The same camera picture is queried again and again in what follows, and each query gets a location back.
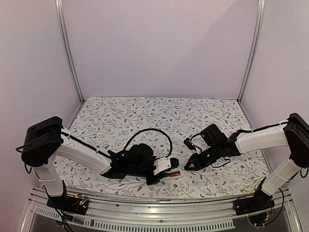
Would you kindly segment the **white remote control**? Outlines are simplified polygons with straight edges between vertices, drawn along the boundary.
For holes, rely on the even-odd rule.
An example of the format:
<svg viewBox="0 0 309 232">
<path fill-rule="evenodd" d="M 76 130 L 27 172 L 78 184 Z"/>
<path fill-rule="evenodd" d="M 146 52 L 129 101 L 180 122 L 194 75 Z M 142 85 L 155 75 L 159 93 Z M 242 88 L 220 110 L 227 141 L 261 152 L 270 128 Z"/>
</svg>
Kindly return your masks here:
<svg viewBox="0 0 309 232">
<path fill-rule="evenodd" d="M 179 180 L 183 177 L 182 173 L 180 171 L 174 171 L 174 172 L 163 172 L 160 174 L 160 182 L 172 182 Z"/>
</svg>

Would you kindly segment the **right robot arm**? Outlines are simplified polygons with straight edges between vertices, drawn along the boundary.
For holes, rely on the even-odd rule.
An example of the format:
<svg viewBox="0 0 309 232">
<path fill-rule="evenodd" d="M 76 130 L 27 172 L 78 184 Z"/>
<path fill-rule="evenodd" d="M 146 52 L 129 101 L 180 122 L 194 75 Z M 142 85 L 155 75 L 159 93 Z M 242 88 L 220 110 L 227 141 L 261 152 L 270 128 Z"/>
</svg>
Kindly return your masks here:
<svg viewBox="0 0 309 232">
<path fill-rule="evenodd" d="M 290 114 L 286 120 L 277 124 L 254 130 L 238 130 L 229 137 L 215 124 L 207 126 L 199 135 L 208 149 L 191 155 L 184 167 L 187 171 L 199 171 L 220 158 L 271 147 L 289 147 L 289 158 L 260 183 L 255 196 L 250 199 L 249 204 L 254 211 L 261 210 L 267 205 L 268 197 L 309 166 L 309 125 L 297 113 Z"/>
</svg>

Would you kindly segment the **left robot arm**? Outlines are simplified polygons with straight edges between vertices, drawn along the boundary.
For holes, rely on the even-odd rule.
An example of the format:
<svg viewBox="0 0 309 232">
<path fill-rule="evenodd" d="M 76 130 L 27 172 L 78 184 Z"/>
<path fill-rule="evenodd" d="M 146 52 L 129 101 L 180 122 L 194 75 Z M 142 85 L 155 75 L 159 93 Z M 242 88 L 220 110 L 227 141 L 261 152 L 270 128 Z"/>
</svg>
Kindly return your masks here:
<svg viewBox="0 0 309 232">
<path fill-rule="evenodd" d="M 62 210 L 72 205 L 62 180 L 56 172 L 54 157 L 61 156 L 75 161 L 109 179 L 126 176 L 144 177 L 148 185 L 157 183 L 164 172 L 171 169 L 169 158 L 157 158 L 146 144 L 124 148 L 120 152 L 103 153 L 71 135 L 54 116 L 28 128 L 24 144 L 16 148 L 22 161 L 30 166 L 45 186 L 53 202 Z"/>
</svg>

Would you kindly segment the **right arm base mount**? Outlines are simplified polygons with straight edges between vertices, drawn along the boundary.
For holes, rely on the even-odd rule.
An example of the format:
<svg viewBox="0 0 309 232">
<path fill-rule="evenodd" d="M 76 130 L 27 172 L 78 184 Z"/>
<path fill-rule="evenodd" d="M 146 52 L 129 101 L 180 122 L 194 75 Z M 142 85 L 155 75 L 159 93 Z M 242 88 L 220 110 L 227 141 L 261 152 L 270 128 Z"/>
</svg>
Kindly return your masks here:
<svg viewBox="0 0 309 232">
<path fill-rule="evenodd" d="M 284 206 L 284 193 L 281 189 L 279 189 L 282 201 L 279 212 L 274 215 L 275 212 L 275 203 L 272 196 L 265 195 L 261 191 L 257 191 L 251 197 L 239 197 L 235 201 L 233 201 L 233 209 L 236 212 L 237 216 L 247 215 L 250 213 L 256 213 L 259 211 L 263 211 L 263 213 L 255 214 L 248 217 L 248 221 L 250 224 L 256 228 L 264 227 L 268 224 L 274 222 L 281 214 Z"/>
</svg>

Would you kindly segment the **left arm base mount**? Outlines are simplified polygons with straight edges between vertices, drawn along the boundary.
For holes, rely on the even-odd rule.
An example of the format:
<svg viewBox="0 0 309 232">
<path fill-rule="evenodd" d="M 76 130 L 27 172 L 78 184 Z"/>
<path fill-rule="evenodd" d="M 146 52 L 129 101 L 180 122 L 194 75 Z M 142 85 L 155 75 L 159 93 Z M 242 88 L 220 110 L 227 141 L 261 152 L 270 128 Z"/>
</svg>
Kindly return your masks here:
<svg viewBox="0 0 309 232">
<path fill-rule="evenodd" d="M 60 196 L 51 196 L 45 190 L 48 197 L 47 206 L 63 212 L 85 215 L 88 210 L 89 198 L 82 196 L 80 193 L 75 196 L 69 196 L 64 181 L 62 181 L 62 189 L 63 191 Z"/>
</svg>

